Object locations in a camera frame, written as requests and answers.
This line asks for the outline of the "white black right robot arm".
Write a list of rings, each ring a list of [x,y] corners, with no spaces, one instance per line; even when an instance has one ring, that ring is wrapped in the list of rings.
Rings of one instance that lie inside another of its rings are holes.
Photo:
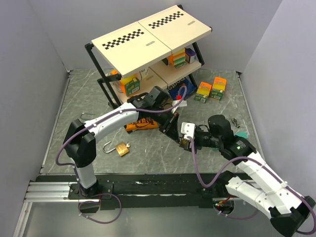
[[[272,226],[283,236],[291,237],[299,232],[309,216],[315,218],[316,202],[293,190],[264,161],[256,148],[245,138],[234,135],[230,122],[223,115],[208,119],[208,131],[200,131],[193,123],[182,123],[181,133],[188,141],[194,155],[197,147],[217,148],[220,154],[246,173],[257,185],[241,180],[221,168],[212,181],[204,183],[199,172],[197,178],[204,188],[211,187],[217,179],[216,193],[222,197],[229,194],[242,199],[265,214]]]

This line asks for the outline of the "large brass padlock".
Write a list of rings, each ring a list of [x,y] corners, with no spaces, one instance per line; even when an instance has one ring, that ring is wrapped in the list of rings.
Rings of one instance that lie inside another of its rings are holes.
[[[117,151],[117,153],[122,157],[124,155],[126,155],[127,153],[129,153],[129,148],[130,148],[130,143],[124,143],[124,142],[120,142],[119,144],[117,144],[114,148],[112,149],[107,149],[107,146],[111,143],[111,141],[107,142],[106,144],[103,145],[102,147],[102,151],[106,154],[109,154],[113,151]]]

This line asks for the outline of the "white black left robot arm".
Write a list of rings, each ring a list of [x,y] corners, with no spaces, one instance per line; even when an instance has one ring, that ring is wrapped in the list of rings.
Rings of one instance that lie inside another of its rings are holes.
[[[86,122],[79,119],[73,121],[62,150],[72,160],[70,165],[77,177],[79,193],[85,198],[93,198],[98,193],[98,180],[93,168],[96,146],[117,129],[140,119],[151,118],[159,125],[160,132],[179,143],[176,109],[183,105],[186,93],[186,86],[181,86],[178,91],[180,99],[173,101],[172,106],[166,109],[164,104],[171,96],[155,86],[149,93],[132,96],[118,108],[98,118]]]

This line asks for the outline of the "brass padlock with key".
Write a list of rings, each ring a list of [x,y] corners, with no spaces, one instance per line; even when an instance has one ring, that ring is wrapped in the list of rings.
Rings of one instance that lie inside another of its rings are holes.
[[[81,120],[84,120],[84,121],[87,121],[87,120],[91,120],[95,117],[95,114],[94,113],[87,113],[87,112],[83,112],[80,114],[80,119]]]

